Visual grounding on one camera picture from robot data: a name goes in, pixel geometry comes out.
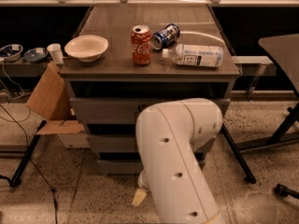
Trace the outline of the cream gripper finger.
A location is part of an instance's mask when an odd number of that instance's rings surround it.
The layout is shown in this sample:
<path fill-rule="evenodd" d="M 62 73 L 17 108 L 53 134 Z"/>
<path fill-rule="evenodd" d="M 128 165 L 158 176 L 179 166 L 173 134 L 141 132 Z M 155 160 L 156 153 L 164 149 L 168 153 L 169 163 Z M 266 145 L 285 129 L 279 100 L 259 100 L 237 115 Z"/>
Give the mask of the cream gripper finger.
<path fill-rule="evenodd" d="M 147 192 L 143 189 L 137 189 L 135 191 L 134 198 L 132 200 L 132 206 L 139 206 L 147 197 Z"/>

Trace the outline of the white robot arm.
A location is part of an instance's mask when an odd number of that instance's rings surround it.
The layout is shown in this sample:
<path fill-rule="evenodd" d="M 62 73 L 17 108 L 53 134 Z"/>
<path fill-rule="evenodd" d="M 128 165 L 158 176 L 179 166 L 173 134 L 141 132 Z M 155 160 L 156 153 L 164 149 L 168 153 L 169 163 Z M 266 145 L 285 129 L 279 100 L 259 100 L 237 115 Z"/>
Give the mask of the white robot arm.
<path fill-rule="evenodd" d="M 225 224 L 194 156 L 221 126 L 221 110 L 203 98 L 151 105 L 138 116 L 139 187 L 150 190 L 162 224 Z"/>

